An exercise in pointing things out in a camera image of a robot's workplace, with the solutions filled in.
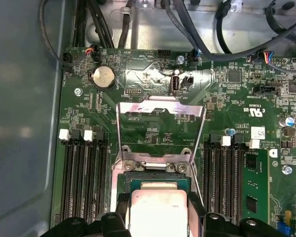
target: sticker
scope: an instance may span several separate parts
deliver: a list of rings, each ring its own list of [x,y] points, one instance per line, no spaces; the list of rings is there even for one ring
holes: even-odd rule
[[[251,139],[265,139],[265,127],[251,127]]]

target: black connector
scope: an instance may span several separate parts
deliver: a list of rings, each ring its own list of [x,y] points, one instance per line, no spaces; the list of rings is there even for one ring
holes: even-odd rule
[[[231,0],[227,0],[225,2],[222,2],[215,14],[215,19],[219,19],[219,18],[224,18],[225,16],[227,16],[229,10],[231,9]]]

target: metal bracket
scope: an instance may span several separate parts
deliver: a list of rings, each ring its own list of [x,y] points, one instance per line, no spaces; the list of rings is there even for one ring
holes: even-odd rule
[[[231,0],[231,12],[241,13],[242,12],[242,0]]]
[[[152,113],[155,109],[167,109],[173,115],[194,115],[200,119],[197,136],[195,137],[192,154],[167,154],[163,157],[151,157],[147,153],[128,153],[122,149],[121,119],[120,115],[125,113]],[[182,105],[172,96],[151,96],[141,103],[120,102],[116,105],[116,122],[118,135],[118,149],[121,160],[134,160],[136,162],[153,163],[194,163],[194,158],[198,149],[201,132],[205,120],[206,109],[203,106]]]
[[[122,14],[129,15],[129,17],[132,18],[132,9],[130,7],[123,6],[123,7],[120,8],[120,12]]]

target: integrated circuit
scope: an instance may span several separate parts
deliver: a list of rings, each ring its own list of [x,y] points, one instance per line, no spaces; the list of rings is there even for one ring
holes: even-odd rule
[[[257,155],[246,154],[246,167],[249,169],[257,169]]]
[[[236,70],[230,70],[228,72],[228,81],[229,82],[241,82],[241,72]]]
[[[258,201],[256,199],[254,199],[253,197],[247,196],[246,197],[246,208],[249,211],[256,213],[257,208],[258,208]]]
[[[288,92],[296,93],[296,80],[288,81]]]

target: hole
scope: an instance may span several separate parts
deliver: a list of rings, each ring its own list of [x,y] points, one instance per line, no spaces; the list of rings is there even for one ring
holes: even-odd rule
[[[285,11],[288,11],[292,9],[294,6],[295,6],[295,3],[293,1],[289,1],[282,6],[282,9]]]

